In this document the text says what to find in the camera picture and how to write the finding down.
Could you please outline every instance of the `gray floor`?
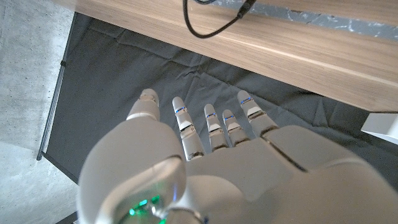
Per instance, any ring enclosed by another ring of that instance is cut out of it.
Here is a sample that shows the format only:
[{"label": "gray floor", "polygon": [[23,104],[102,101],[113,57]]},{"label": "gray floor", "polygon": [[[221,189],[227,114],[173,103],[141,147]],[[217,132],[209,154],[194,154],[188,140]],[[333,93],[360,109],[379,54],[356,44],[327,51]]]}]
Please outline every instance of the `gray floor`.
[{"label": "gray floor", "polygon": [[72,19],[49,0],[0,0],[0,223],[76,210],[76,184],[35,160]]}]

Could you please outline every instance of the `wrinkled fabric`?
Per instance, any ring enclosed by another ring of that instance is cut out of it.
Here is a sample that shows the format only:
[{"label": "wrinkled fabric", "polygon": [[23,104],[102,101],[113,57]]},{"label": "wrinkled fabric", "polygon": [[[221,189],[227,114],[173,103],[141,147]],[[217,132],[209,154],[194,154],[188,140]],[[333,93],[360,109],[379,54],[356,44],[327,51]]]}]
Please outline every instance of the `wrinkled fabric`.
[{"label": "wrinkled fabric", "polygon": [[206,152],[207,103],[219,118],[230,109],[254,138],[236,97],[246,90],[279,126],[302,126],[347,147],[398,189],[398,146],[360,131],[367,111],[82,15],[71,38],[47,155],[75,181],[91,148],[126,119],[143,89],[158,93],[160,121],[178,136],[172,99],[180,96]]}]

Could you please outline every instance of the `wooden tabletop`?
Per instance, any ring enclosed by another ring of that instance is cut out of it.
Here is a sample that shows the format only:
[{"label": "wooden tabletop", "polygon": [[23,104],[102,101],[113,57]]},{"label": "wooden tabletop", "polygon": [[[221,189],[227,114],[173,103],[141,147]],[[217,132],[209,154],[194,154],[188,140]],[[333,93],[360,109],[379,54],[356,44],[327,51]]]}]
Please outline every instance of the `wooden tabletop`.
[{"label": "wooden tabletop", "polygon": [[[394,40],[255,14],[247,14],[219,35],[203,40],[189,33],[183,20],[181,0],[53,1],[102,21],[369,111],[398,111],[398,42]],[[289,6],[296,1],[270,2]],[[348,7],[350,4],[346,1],[300,2],[303,2],[300,10],[311,6],[311,10],[317,11],[318,6],[319,12],[327,13],[327,3],[332,5],[329,7],[331,13],[341,12],[343,16],[351,13],[361,19],[379,18],[380,22],[395,26],[398,23],[397,4],[390,4],[393,1],[379,1],[382,5],[379,7]],[[375,4],[370,0],[353,2]],[[189,1],[188,10],[191,23],[203,33],[221,27],[236,15],[234,10],[203,6],[193,1]]]}]

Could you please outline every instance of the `cable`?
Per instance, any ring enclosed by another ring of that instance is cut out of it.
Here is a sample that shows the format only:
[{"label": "cable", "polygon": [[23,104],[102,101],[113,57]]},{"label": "cable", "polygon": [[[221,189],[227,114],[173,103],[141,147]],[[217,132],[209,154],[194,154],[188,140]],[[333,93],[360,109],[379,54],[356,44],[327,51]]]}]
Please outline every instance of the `cable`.
[{"label": "cable", "polygon": [[[200,4],[210,4],[210,3],[214,2],[215,0],[207,0],[207,1],[195,0],[195,1],[199,2]],[[189,17],[188,17],[188,0],[182,0],[182,8],[183,8],[183,13],[184,13],[185,23],[188,27],[188,30],[195,37],[205,39],[205,38],[213,37],[213,36],[219,34],[220,32],[223,32],[225,29],[227,29],[232,24],[234,24],[236,21],[238,21],[239,19],[242,19],[243,16],[250,10],[250,8],[253,6],[253,4],[255,2],[256,2],[256,0],[246,0],[243,3],[243,5],[241,6],[241,8],[239,9],[238,14],[236,15],[236,17],[233,20],[231,20],[229,23],[225,24],[223,27],[219,28],[218,30],[216,30],[212,33],[209,33],[209,34],[199,34],[198,32],[196,32],[193,29],[191,22],[189,21]]]},{"label": "cable", "polygon": [[202,1],[202,0],[195,0],[195,2],[199,3],[199,4],[210,4],[215,2],[216,0],[207,0],[207,1]]}]

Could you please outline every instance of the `white robotic arm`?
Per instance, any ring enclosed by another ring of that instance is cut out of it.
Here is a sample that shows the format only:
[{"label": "white robotic arm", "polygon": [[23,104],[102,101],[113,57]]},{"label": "white robotic arm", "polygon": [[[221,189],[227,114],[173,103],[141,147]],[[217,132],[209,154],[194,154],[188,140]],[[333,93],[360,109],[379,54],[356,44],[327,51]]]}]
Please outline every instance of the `white robotic arm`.
[{"label": "white robotic arm", "polygon": [[256,139],[230,110],[205,106],[211,154],[174,98],[183,148],[146,89],[104,136],[79,178],[82,223],[397,223],[398,195],[366,162],[298,126],[279,128],[245,91]]}]

